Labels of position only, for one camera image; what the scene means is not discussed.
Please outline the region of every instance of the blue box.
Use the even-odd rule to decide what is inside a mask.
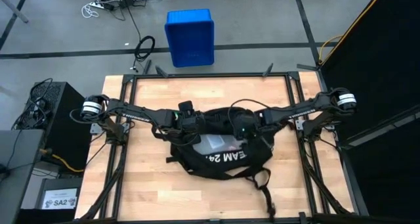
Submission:
[[[165,32],[175,67],[214,63],[215,24],[209,9],[168,12]]]

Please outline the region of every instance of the concrete floor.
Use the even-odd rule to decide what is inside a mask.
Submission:
[[[10,0],[17,5],[20,0]],[[127,10],[126,21],[97,10],[98,18],[83,18],[81,8],[94,0],[26,0],[22,12],[28,24],[17,19],[0,50],[0,129],[10,129],[21,113],[35,81],[53,78],[68,81],[82,95],[100,93],[105,76],[132,74],[133,55],[5,59],[9,54],[57,53],[133,49],[138,35]],[[318,47],[343,34],[370,0],[302,0]],[[167,47],[164,24],[168,11],[210,9],[215,21],[215,44],[308,43],[296,0],[151,0],[132,8],[142,35],[156,38],[156,47]],[[12,17],[0,3],[0,32]],[[331,50],[327,48],[324,56]],[[150,55],[168,73],[263,72],[297,70],[296,64],[314,65],[309,45],[273,49],[235,49],[215,52],[212,66],[174,68],[169,53]],[[30,192],[37,192],[33,177]],[[31,207],[31,198],[25,201]]]

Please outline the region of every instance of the black metal frame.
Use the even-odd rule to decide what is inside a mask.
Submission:
[[[237,77],[262,77],[263,75],[261,73],[226,73],[226,74],[169,74],[167,78],[237,78]],[[289,96],[289,101],[291,105],[294,105],[295,98],[293,96],[293,89],[291,86],[291,79],[294,79],[297,92],[299,96],[299,101],[304,101],[305,98],[303,96],[303,90],[301,81],[299,78],[298,72],[273,72],[268,75],[268,77],[284,77],[285,78],[285,84],[287,88],[287,94]],[[134,75],[134,74],[128,74],[123,76],[123,83],[121,87],[121,94],[119,99],[125,100],[125,94],[127,92],[127,86],[129,83],[131,83],[131,94],[129,103],[134,103],[135,94],[136,94],[136,85],[138,79],[161,79],[161,75]],[[121,121],[121,117],[117,117],[117,122]],[[296,132],[297,141],[299,145],[299,154],[301,157],[301,162],[303,165],[303,173],[304,173],[304,182],[306,185],[306,191],[308,194],[308,202],[310,207],[310,212],[312,216],[319,213],[317,211],[316,202],[315,202],[315,196],[314,196],[314,189],[312,187],[312,180],[315,181],[315,183],[320,188],[320,198],[322,201],[322,208],[323,212],[326,214],[329,214],[329,205],[327,201],[327,196],[332,197],[332,194],[328,191],[328,189],[323,185],[322,181],[322,173],[320,169],[320,164],[318,160],[318,155],[314,146],[314,143],[309,143],[309,149],[310,153],[313,159],[314,167],[312,170],[308,170],[308,158],[306,156],[306,150],[305,150],[305,142],[302,138],[302,135],[297,131]],[[118,211],[119,211],[119,201],[121,198],[121,188],[122,188],[122,182],[123,182],[123,173],[125,168],[125,159],[127,155],[127,146],[123,146],[121,148],[121,156],[120,156],[120,162],[122,161],[122,167],[115,172],[120,173],[118,175],[118,179],[116,181],[116,189],[115,189],[115,197],[114,197],[114,205],[112,207],[112,217],[110,219],[117,220],[118,217]],[[110,151],[110,158],[108,160],[108,168],[106,171],[106,178],[105,178],[105,185],[110,181],[112,175],[113,175],[113,168],[114,163],[116,159],[116,146],[112,145],[111,151]],[[101,209],[100,209],[100,219],[104,219],[106,216],[106,210],[107,210],[107,201],[108,201],[108,194],[105,199],[105,202],[103,203]],[[310,221],[311,217],[306,217],[305,213],[301,212],[299,213],[299,217],[281,217],[281,218],[275,218],[276,223],[307,223],[307,221]],[[268,219],[217,219],[217,220],[172,220],[172,221],[118,221],[118,223],[247,223],[247,222],[253,222],[253,223],[269,223]]]

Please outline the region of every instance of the wooden table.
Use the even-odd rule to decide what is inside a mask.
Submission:
[[[103,93],[118,99],[122,77],[107,76]],[[305,98],[314,97],[320,91],[316,74],[301,72],[300,77]],[[206,111],[230,106],[243,98],[255,99],[269,106],[289,105],[282,77],[140,79],[136,86],[135,104],[151,109],[177,110],[178,103],[191,100],[194,109]],[[261,109],[252,102],[241,102],[237,106]],[[178,163],[167,164],[165,159],[170,156],[169,143],[155,139],[150,128],[148,123],[136,122],[130,132],[119,221],[267,218],[264,195],[255,190],[252,183],[245,179],[216,181],[194,177]],[[326,131],[322,133],[322,138],[334,143],[332,134]],[[89,157],[99,149],[104,139],[92,143]],[[326,186],[346,209],[352,211],[337,151],[323,142],[316,142],[316,148]],[[110,147],[107,146],[87,167],[76,217],[81,217],[89,209],[102,190],[109,152]],[[265,166],[272,171],[268,188],[276,204],[276,217],[297,217],[298,212],[310,215],[295,132],[288,128],[278,132],[273,153],[273,158]],[[313,186],[318,209],[321,209],[318,189],[315,184]],[[110,198],[108,216],[112,202],[113,198]]]

